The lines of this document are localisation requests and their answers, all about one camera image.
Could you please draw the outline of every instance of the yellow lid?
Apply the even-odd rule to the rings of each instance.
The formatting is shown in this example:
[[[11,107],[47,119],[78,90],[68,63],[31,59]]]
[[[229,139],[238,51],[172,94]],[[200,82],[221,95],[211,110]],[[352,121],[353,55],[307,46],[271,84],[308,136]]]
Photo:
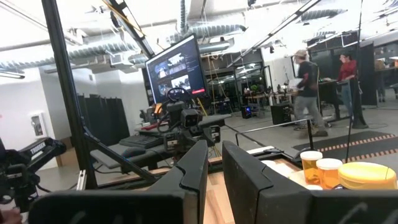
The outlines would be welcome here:
[[[396,182],[396,173],[383,165],[370,162],[350,162],[338,169],[340,179],[357,184]]]

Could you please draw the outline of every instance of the computer monitor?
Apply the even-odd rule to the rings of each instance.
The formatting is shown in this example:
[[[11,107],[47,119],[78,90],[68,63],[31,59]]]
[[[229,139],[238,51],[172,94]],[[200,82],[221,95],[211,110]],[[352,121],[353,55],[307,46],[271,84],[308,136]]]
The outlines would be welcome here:
[[[174,87],[189,91],[192,96],[206,94],[206,78],[195,34],[164,50],[146,62],[155,103],[167,101],[167,92]],[[176,93],[181,100],[187,96]]]

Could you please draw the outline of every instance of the computer tower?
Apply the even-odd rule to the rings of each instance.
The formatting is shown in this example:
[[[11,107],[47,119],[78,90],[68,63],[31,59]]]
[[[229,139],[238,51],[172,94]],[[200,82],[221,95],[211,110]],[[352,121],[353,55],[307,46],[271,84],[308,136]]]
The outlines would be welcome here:
[[[242,112],[242,118],[243,118],[243,119],[251,118],[251,109],[250,109],[250,106],[242,106],[241,112]]]
[[[283,124],[292,121],[289,103],[279,103],[271,106],[272,123]]]

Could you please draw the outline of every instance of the gray floor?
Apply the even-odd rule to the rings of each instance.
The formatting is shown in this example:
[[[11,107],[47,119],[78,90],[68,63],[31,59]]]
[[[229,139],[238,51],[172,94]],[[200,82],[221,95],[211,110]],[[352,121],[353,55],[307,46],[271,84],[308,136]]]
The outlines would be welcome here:
[[[391,133],[398,135],[398,119],[397,119],[397,111],[396,110],[379,110],[379,109],[368,109],[363,111],[364,117],[369,125],[369,128],[374,131],[380,131],[384,133]],[[338,121],[333,123],[332,128],[328,128],[329,137],[335,138],[339,136],[346,136],[348,134],[348,119]],[[250,119],[242,119],[239,113],[234,114],[232,118],[228,118],[226,120],[226,124],[231,126],[232,128],[238,131],[246,131],[255,128],[262,128],[266,126],[272,125],[272,118],[269,113],[266,114],[265,118],[250,118]],[[358,133],[364,130],[352,130],[352,133]],[[253,139],[267,145],[267,146],[275,146],[279,149],[283,149],[285,152],[294,154],[295,151],[292,149],[293,146],[298,144],[308,143],[308,139],[300,139],[299,138],[300,131],[294,131],[293,127],[285,127],[285,128],[274,128],[268,129],[264,131],[258,131],[255,133],[249,133],[248,136]],[[223,141],[232,141],[235,142],[235,132],[228,127],[221,128],[221,139]],[[259,147],[256,143],[240,136],[239,137],[240,147],[249,150]],[[217,148],[221,150],[221,143],[217,144]],[[384,164],[385,161],[396,161],[398,160],[398,155],[393,154],[390,156],[378,157],[374,162],[379,162]],[[165,162],[160,162],[160,166],[164,166]],[[106,168],[102,167],[101,171],[109,171]],[[74,183],[77,182],[78,177],[78,167],[61,167],[54,169],[46,169],[41,170],[38,174],[41,177],[41,186],[49,189],[49,190],[66,190]],[[98,183],[105,183],[110,179],[120,176],[121,174],[96,174]]]

